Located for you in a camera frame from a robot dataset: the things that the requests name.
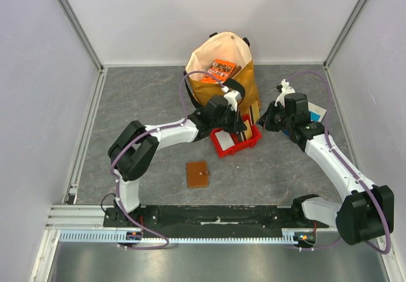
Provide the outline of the red plastic bin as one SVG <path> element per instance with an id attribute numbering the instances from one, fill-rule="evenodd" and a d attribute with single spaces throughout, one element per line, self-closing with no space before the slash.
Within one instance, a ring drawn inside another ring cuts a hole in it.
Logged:
<path id="1" fill-rule="evenodd" d="M 250 140 L 240 143 L 238 141 L 237 134 L 230 134 L 235 143 L 235 146 L 227 149 L 226 151 L 221 150 L 220 145 L 217 142 L 217 139 L 215 136 L 215 133 L 222 131 L 222 129 L 214 129 L 211 131 L 209 137 L 210 137 L 211 142 L 213 143 L 216 153 L 218 154 L 218 156 L 220 158 L 223 158 L 228 155 L 232 156 L 232 155 L 236 154 L 237 152 L 240 152 L 244 149 L 253 148 L 257 145 L 258 141 L 262 138 L 262 135 L 261 135 L 258 127 L 255 124 L 251 125 L 249 115 L 244 115 L 242 117 L 242 120 L 245 122 L 246 125 L 250 124 L 251 130 L 252 130 L 252 138 Z"/>

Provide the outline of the blue white box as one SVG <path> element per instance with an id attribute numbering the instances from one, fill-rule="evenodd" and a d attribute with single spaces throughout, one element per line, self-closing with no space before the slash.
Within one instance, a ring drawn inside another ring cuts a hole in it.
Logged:
<path id="1" fill-rule="evenodd" d="M 314 105 L 307 99 L 288 99 L 284 102 L 284 124 L 282 132 L 290 135 L 294 126 L 307 125 L 310 123 L 321 123 L 327 110 Z"/>

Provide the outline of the brown leather card holder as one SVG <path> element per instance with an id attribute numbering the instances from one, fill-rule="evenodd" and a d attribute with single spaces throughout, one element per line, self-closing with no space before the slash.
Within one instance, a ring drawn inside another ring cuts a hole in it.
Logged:
<path id="1" fill-rule="evenodd" d="M 186 172 L 188 188 L 205 188 L 209 186 L 209 171 L 206 161 L 188 162 Z"/>

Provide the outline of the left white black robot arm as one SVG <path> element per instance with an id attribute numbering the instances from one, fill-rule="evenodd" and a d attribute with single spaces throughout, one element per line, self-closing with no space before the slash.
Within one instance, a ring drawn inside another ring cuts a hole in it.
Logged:
<path id="1" fill-rule="evenodd" d="M 132 121 L 115 140 L 108 156 L 110 173 L 115 177 L 118 220 L 127 227 L 139 221 L 140 178 L 146 173 L 157 151 L 180 143 L 194 143 L 222 129 L 238 134 L 247 129 L 238 108 L 242 96 L 229 91 L 213 96 L 206 106 L 187 117 L 167 124 L 143 125 Z"/>

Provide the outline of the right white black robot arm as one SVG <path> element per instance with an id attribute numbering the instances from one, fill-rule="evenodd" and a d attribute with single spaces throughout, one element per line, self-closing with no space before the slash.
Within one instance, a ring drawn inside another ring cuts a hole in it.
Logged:
<path id="1" fill-rule="evenodd" d="M 297 198 L 292 223 L 305 227 L 311 221 L 336 228 L 349 245 L 383 236 L 388 246 L 394 229 L 393 191 L 377 186 L 343 154 L 320 122 L 311 120 L 303 93 L 282 93 L 269 104 L 259 124 L 267 131 L 284 132 L 322 169 L 340 195 L 333 203 L 317 195 Z"/>

